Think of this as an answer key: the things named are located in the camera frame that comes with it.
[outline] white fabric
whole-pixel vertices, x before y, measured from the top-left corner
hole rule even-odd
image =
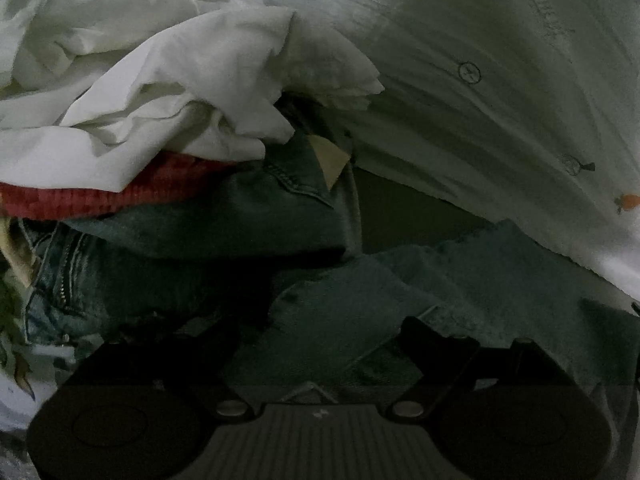
[[[18,310],[19,303],[27,294],[25,286],[12,269],[5,272],[1,279],[10,296],[17,303],[11,310]],[[52,347],[36,345],[26,347],[15,341],[15,326],[19,323],[12,314],[0,312],[0,432],[22,435],[36,412],[51,397],[58,385],[56,383],[55,358],[62,358],[68,364],[75,363],[75,351],[71,346]],[[28,368],[18,371],[17,355],[20,355]]]
[[[121,191],[163,148],[260,159],[293,134],[283,89],[362,107],[377,76],[260,0],[0,0],[0,182]]]
[[[640,195],[640,0],[265,1],[325,16],[380,70],[369,111],[340,115],[360,167],[511,218],[640,298],[640,208],[614,203]]]

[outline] crumpled cloth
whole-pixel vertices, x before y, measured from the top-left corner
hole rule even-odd
[[[271,305],[271,322],[222,378],[247,402],[278,402],[307,381],[338,402],[382,410],[420,370],[395,342],[406,316],[483,346],[534,339],[606,416],[613,456],[598,480],[636,478],[640,318],[632,298],[553,254],[511,221],[433,248],[360,256],[299,282]]]
[[[0,182],[119,192],[162,149],[264,158],[283,90],[382,91],[327,25],[260,0],[0,0]]]
[[[234,169],[234,164],[160,152],[121,192],[38,189],[0,182],[0,214],[31,220],[63,220],[115,213],[127,206],[192,198]]]

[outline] denim jeans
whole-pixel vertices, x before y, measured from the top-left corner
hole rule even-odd
[[[140,205],[108,218],[73,219],[73,229],[148,258],[286,257],[360,249],[360,218],[351,168],[329,191],[302,130],[267,148],[200,197]]]
[[[42,260],[26,303],[26,340],[139,340],[194,316],[266,315],[289,283],[358,253],[351,168],[329,191],[305,128],[296,126],[287,144],[268,147],[265,161],[194,200],[101,219],[23,221]]]
[[[225,298],[237,299],[246,285],[229,266],[149,261],[62,223],[50,232],[24,224],[42,260],[24,309],[28,344],[161,336],[193,316],[224,316]]]
[[[434,248],[361,256],[292,286],[224,378],[254,406],[311,381],[338,402],[386,408],[422,376],[396,343],[406,316],[484,346],[528,336],[610,421],[615,456],[599,480],[618,480],[627,478],[638,422],[640,319],[628,312],[631,301],[507,221]]]

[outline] beige tag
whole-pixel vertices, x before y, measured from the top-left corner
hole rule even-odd
[[[338,182],[342,170],[351,160],[351,155],[344,152],[329,139],[317,135],[306,136],[316,152],[316,158],[322,168],[326,186],[331,189]]]

